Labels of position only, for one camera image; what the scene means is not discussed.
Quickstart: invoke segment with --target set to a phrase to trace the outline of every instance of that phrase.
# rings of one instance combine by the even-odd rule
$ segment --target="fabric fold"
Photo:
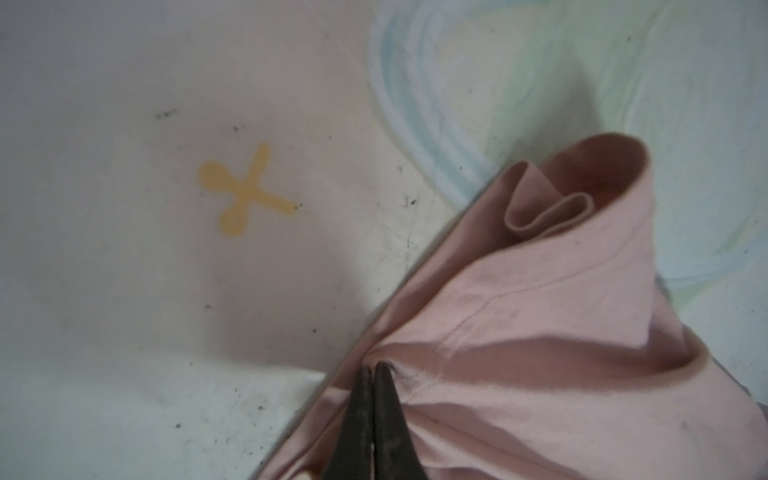
[[[734,478],[768,427],[655,284],[644,145],[501,173],[363,334],[259,478],[318,475],[354,375],[387,361],[431,480]]]

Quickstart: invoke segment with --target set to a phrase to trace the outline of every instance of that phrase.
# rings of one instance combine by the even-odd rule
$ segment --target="pink cloth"
[[[655,284],[652,213],[650,159],[631,137],[512,165],[258,478],[318,476],[355,374],[379,360],[431,480],[752,478],[766,421]]]

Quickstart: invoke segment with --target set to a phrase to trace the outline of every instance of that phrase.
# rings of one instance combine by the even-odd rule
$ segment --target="dark speck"
[[[158,119],[158,120],[163,120],[163,119],[165,119],[165,118],[171,118],[171,117],[172,117],[172,116],[174,116],[174,115],[175,115],[177,112],[178,112],[178,110],[176,110],[176,109],[174,108],[174,109],[172,109],[172,110],[166,110],[166,111],[162,111],[162,112],[160,112],[159,114],[155,114],[155,115],[154,115],[154,117],[155,117],[156,119]]]

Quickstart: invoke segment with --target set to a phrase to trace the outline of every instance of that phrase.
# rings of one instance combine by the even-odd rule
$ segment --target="yellow mark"
[[[251,202],[258,202],[286,215],[293,215],[296,212],[294,202],[259,188],[259,179],[269,161],[270,146],[259,144],[253,163],[243,180],[235,178],[226,166],[216,161],[205,162],[197,169],[197,178],[203,188],[214,192],[230,192],[235,196],[232,207],[227,208],[219,217],[221,231],[227,235],[240,235],[245,231],[248,224],[248,207]]]

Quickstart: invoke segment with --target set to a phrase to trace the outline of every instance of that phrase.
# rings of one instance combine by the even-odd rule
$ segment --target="white surface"
[[[454,215],[373,113],[374,3],[0,3],[0,478],[250,477]],[[302,206],[225,237],[197,168],[260,142]],[[764,260],[683,312],[763,400]]]

